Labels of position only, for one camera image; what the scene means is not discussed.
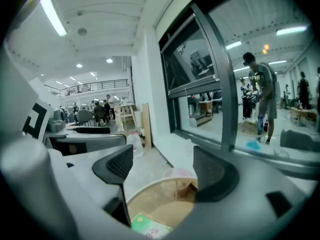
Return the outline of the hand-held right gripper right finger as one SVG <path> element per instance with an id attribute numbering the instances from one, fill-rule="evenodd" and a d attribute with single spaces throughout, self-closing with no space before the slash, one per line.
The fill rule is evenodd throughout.
<path id="1" fill-rule="evenodd" d="M 299 212 L 307 196 L 266 162 L 193 148 L 198 190 L 173 240 L 267 240 Z"/>

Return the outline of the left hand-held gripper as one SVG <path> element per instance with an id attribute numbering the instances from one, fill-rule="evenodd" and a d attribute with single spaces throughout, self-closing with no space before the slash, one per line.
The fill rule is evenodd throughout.
<path id="1" fill-rule="evenodd" d="M 78 155 L 127 144 L 121 133 L 108 127 L 67 126 L 61 100 L 54 96 L 38 78 L 28 84 L 36 94 L 22 132 L 55 149 L 63 156 Z"/>

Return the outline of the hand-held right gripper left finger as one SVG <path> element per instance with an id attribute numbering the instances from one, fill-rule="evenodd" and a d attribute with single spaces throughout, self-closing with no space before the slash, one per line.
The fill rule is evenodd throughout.
<path id="1" fill-rule="evenodd" d="M 76 224 L 79 240 L 149 240 L 133 231 L 123 190 L 133 163 L 132 145 L 63 156 L 49 149 L 58 188 Z"/>

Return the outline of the teal cover book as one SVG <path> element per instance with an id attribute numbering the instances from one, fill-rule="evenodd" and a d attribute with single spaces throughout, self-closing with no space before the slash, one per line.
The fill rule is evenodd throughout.
<path id="1" fill-rule="evenodd" d="M 138 213 L 131 220 L 131 229 L 154 240 L 162 239 L 173 230 L 172 227 L 156 221 L 143 212 Z"/>

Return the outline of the large clear water jug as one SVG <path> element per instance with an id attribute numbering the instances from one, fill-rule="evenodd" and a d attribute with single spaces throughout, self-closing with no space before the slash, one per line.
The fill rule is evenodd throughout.
<path id="1" fill-rule="evenodd" d="M 126 137 L 128 145 L 133 145 L 133 157 L 141 158 L 144 154 L 144 148 L 140 136 L 136 131 L 130 131 Z"/>

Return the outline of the white wooden table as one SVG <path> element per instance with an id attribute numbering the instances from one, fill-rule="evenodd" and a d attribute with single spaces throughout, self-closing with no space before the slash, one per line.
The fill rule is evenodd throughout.
<path id="1" fill-rule="evenodd" d="M 115 122 L 117 125 L 126 124 L 127 120 L 131 118 L 134 126 L 137 127 L 137 120 L 135 116 L 135 104 L 126 103 L 114 107 L 115 112 Z"/>

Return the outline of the wooden board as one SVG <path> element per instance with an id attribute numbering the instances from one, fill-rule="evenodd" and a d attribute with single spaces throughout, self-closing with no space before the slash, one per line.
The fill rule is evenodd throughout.
<path id="1" fill-rule="evenodd" d="M 152 148 L 152 134 L 150 124 L 149 104 L 142 104 L 142 125 L 144 131 L 144 141 L 147 148 Z"/>

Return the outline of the black metal railing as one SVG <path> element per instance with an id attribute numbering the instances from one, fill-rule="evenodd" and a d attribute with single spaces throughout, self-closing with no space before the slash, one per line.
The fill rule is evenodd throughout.
<path id="1" fill-rule="evenodd" d="M 44 85 L 49 92 L 54 95 L 55 97 L 67 97 L 72 96 L 75 94 L 86 93 L 86 92 L 93 92 L 93 91 L 111 91 L 115 89 L 123 89 L 128 88 L 129 83 L 127 79 L 116 79 L 116 80 L 105 80 L 105 81 L 97 81 L 91 83 L 85 83 L 74 86 L 64 86 L 63 89 L 58 89 L 49 85 Z"/>

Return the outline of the round beige basket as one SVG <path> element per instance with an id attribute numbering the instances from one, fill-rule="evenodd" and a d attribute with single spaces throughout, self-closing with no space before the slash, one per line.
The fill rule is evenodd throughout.
<path id="1" fill-rule="evenodd" d="M 174 230 L 192 211 L 197 192 L 198 180 L 191 172 L 171 168 L 127 201 L 130 223 L 144 213 Z"/>

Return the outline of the long ceiling light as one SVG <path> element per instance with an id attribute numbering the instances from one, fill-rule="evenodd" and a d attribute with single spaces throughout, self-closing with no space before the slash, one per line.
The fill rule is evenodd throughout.
<path id="1" fill-rule="evenodd" d="M 52 0 L 40 0 L 40 5 L 56 33 L 60 37 L 66 36 L 67 31 L 55 10 Z"/>

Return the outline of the black window frame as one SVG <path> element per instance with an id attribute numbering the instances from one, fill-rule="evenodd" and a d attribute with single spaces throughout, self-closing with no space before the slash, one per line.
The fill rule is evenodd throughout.
<path id="1" fill-rule="evenodd" d="M 320 168 L 320 0 L 190 0 L 159 44 L 184 131 Z"/>

